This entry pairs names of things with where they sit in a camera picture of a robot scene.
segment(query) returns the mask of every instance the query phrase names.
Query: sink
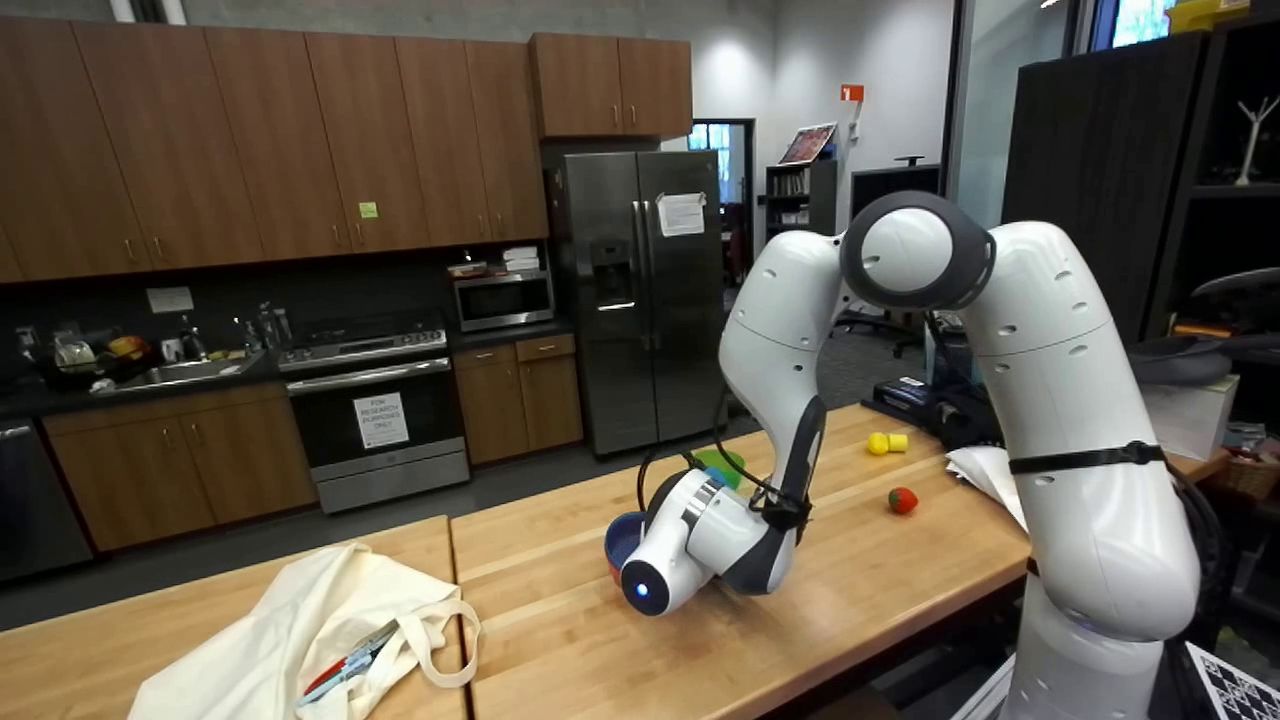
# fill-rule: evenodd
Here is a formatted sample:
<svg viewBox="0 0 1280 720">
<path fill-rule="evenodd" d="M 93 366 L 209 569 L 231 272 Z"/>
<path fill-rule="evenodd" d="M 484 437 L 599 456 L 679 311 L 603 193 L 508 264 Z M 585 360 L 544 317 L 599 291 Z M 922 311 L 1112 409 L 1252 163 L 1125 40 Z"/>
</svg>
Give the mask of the sink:
<svg viewBox="0 0 1280 720">
<path fill-rule="evenodd" d="M 178 360 L 178 365 L 156 365 L 125 383 L 95 389 L 102 396 L 122 396 L 122 393 L 165 393 L 182 383 L 209 383 L 209 379 L 228 379 L 244 375 L 254 360 Z"/>
</svg>

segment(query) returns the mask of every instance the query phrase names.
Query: refrigerator door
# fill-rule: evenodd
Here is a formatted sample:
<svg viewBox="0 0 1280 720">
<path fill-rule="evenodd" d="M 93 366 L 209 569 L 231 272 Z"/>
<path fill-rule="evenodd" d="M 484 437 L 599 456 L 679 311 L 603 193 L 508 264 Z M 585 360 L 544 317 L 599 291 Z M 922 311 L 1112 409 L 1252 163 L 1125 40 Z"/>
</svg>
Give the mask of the refrigerator door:
<svg viewBox="0 0 1280 720">
<path fill-rule="evenodd" d="M 592 450 L 657 440 L 648 278 L 641 255 L 641 197 L 634 151 L 571 151 L 556 174 L 563 193 L 559 250 L 571 259 L 579 379 Z"/>
<path fill-rule="evenodd" d="M 722 402 L 726 269 L 716 236 L 716 155 L 641 155 L 648 351 L 657 440 L 707 431 Z"/>
</svg>

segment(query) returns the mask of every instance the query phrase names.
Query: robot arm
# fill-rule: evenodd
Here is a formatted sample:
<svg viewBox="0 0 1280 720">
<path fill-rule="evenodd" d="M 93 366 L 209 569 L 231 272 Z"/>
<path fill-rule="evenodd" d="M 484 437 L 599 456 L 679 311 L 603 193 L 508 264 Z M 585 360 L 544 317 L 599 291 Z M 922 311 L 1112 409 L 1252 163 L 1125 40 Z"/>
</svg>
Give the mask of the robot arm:
<svg viewBox="0 0 1280 720">
<path fill-rule="evenodd" d="M 759 499 L 696 467 L 668 480 L 645 514 L 641 548 L 620 562 L 634 608 L 664 614 L 711 574 L 735 593 L 771 593 L 787 574 L 829 417 L 817 372 L 838 286 L 834 236 L 786 233 L 751 264 L 722 336 L 722 366 L 775 446 L 771 474 Z"/>
<path fill-rule="evenodd" d="M 838 277 L 882 307 L 952 307 L 990 383 L 1037 548 L 1009 717 L 1144 717 L 1202 595 L 1187 514 L 1112 311 L 1053 224 L 976 227 L 926 193 L 864 207 L 834 238 L 787 233 L 758 259 L 722 338 L 734 393 L 775 446 L 771 502 L 704 470 L 664 485 L 625 559 L 627 601 L 673 610 L 726 574 L 771 593 L 795 553 L 821 446 Z"/>
</svg>

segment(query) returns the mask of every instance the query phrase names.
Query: tote bag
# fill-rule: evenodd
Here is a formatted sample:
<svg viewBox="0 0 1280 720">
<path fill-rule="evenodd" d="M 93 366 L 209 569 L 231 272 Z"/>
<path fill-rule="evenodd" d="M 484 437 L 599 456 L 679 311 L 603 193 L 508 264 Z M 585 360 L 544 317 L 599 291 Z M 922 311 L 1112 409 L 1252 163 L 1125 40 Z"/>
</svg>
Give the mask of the tote bag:
<svg viewBox="0 0 1280 720">
<path fill-rule="evenodd" d="M 470 662 L 438 666 L 458 614 Z M 413 666 L 439 693 L 470 685 L 475 649 L 480 614 L 458 583 L 337 542 L 285 562 L 249 614 L 150 675 L 127 717 L 370 717 Z"/>
</svg>

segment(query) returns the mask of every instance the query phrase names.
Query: floor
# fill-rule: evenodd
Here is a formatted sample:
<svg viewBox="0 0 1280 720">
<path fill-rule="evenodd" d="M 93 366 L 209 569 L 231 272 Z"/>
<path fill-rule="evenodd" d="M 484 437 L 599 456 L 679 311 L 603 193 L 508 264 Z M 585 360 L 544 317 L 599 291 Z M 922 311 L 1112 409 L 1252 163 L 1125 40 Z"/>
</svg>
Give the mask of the floor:
<svg viewBox="0 0 1280 720">
<path fill-rule="evenodd" d="M 922 375 L 922 372 L 926 372 L 922 345 L 900 345 L 896 336 L 886 336 L 864 323 L 834 330 L 829 393 L 834 393 L 838 409 L 864 401 L 875 379 Z M 345 512 L 345 514 L 325 514 L 321 507 L 285 512 L 285 514 L 269 514 L 269 520 L 254 520 L 254 523 L 238 523 L 238 529 L 220 529 L 220 531 L 168 541 L 156 548 L 122 553 L 122 555 L 95 559 L 89 569 L 70 569 L 70 572 L 43 574 L 43 578 L 0 589 L 0 628 L 17 628 L 17 623 L 48 619 L 60 610 L 125 601 L 135 593 L 156 593 L 168 583 L 184 583 L 195 574 L 244 569 L 244 562 L 287 555 L 287 553 L 309 553 L 321 542 L 353 541 L 353 535 L 396 529 L 396 523 L 424 520 L 424 514 L 480 512 L 494 502 L 508 502 L 521 494 L 563 486 L 563 485 L 614 470 L 614 467 L 627 467 L 635 458 L 641 456 L 597 458 L 579 445 L 579 446 L 539 450 L 529 458 L 488 465 L 488 467 L 475 467 L 474 485 L 410 494 L 396 502 L 378 502 L 378 507 L 360 507 L 360 512 Z M 1280 686 L 1280 649 L 1273 641 L 1273 628 L 1234 623 L 1234 628 L 1226 628 L 1220 651 L 1234 662 L 1241 662 L 1252 675 Z M 956 651 L 944 644 L 922 649 L 922 655 L 926 660 L 944 655 L 948 662 L 956 662 Z M 970 670 L 970 680 L 960 686 L 956 686 L 956 680 L 935 685 L 935 693 L 926 693 L 926 695 L 915 693 L 909 703 L 896 701 L 896 709 L 903 709 L 900 717 L 948 717 L 944 709 L 956 709 L 981 680 L 986 680 L 981 670 Z M 875 693 L 875 680 L 870 680 L 870 675 L 858 675 L 852 685 L 858 686 L 843 686 L 843 701 L 848 695 L 864 701 L 864 693 Z"/>
</svg>

